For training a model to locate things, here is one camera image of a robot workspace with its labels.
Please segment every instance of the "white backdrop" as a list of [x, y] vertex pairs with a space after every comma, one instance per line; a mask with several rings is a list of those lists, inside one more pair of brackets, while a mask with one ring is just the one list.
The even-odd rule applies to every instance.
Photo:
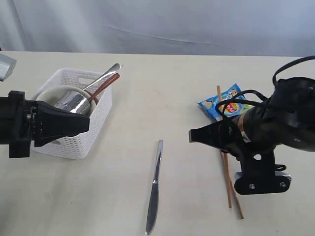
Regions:
[[0, 0], [0, 47], [305, 56], [314, 12], [314, 0]]

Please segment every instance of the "knife blade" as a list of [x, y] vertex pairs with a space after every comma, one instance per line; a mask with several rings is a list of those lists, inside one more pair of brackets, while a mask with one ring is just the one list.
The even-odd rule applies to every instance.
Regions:
[[157, 148], [157, 160], [156, 160], [155, 172], [154, 172], [150, 201], [149, 201], [146, 235], [149, 235], [151, 233], [154, 227], [154, 224], [156, 222], [157, 214], [158, 214], [158, 175], [159, 175], [159, 168], [161, 166], [162, 150], [163, 150], [163, 140], [159, 140], [158, 148]]

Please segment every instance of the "blue snack package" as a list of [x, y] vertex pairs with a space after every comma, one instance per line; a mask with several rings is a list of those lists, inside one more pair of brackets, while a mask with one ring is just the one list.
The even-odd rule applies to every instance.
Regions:
[[[231, 99], [236, 94], [241, 92], [241, 89], [238, 87], [237, 84], [234, 84], [232, 87], [230, 87], [227, 91], [222, 93], [222, 100]], [[237, 97], [237, 99], [243, 99], [246, 100], [245, 96], [241, 95]], [[212, 118], [219, 121], [221, 116], [216, 111], [216, 105], [219, 102], [218, 96], [210, 97], [207, 100], [204, 100], [202, 102], [198, 102], [199, 106], [202, 107], [202, 109]], [[230, 103], [226, 110], [224, 111], [224, 114], [227, 117], [237, 116], [245, 113], [250, 108], [252, 108], [251, 105], [246, 104], [240, 104], [240, 103]]]

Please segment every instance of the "stainless steel cup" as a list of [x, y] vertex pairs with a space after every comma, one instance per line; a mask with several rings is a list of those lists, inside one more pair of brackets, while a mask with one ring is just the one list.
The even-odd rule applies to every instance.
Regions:
[[74, 90], [67, 91], [54, 105], [54, 107], [71, 113], [83, 115], [85, 115], [91, 109], [88, 99], [81, 93]]

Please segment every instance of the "white table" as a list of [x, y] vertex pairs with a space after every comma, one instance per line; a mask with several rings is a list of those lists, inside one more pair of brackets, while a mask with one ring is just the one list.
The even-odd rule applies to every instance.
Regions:
[[[124, 63], [113, 108], [98, 141], [80, 161], [31, 152], [9, 159], [0, 146], [0, 235], [144, 234], [158, 139], [164, 139], [153, 236], [313, 235], [315, 155], [277, 147], [292, 185], [284, 194], [239, 196], [229, 209], [218, 151], [190, 144], [188, 131], [209, 124], [196, 102], [234, 83], [269, 96], [272, 75], [293, 58], [3, 52], [17, 59], [1, 96], [30, 98], [57, 69], [103, 72]], [[283, 73], [315, 77], [307, 62]], [[239, 163], [230, 160], [233, 176]]]

